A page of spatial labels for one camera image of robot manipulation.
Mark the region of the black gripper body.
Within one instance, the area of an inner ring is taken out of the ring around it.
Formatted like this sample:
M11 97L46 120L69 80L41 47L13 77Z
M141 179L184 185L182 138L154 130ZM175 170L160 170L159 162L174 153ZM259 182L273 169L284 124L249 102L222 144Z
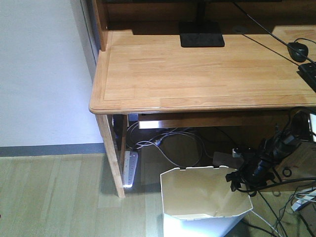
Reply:
M267 185L268 180L274 179L273 173L269 169L273 163L264 156L263 153L252 148L247 149L243 154L244 163L236 171L226 175L226 181L231 184L231 191L235 192L245 184L251 192L259 187Z

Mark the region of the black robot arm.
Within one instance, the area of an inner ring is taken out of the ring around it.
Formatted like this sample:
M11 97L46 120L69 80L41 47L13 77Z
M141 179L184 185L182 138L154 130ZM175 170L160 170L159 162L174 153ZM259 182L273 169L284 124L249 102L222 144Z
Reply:
M282 181L268 185L279 175L270 169L280 164L291 155L303 142L316 141L316 125L312 115L313 109L299 107L294 115L288 115L288 122L283 130L277 130L269 139L263 139L257 149L233 149L233 155L243 159L237 171L226 175L226 181L231 184L231 191L255 193L259 190L277 187L302 181L314 181L315 178L300 178Z

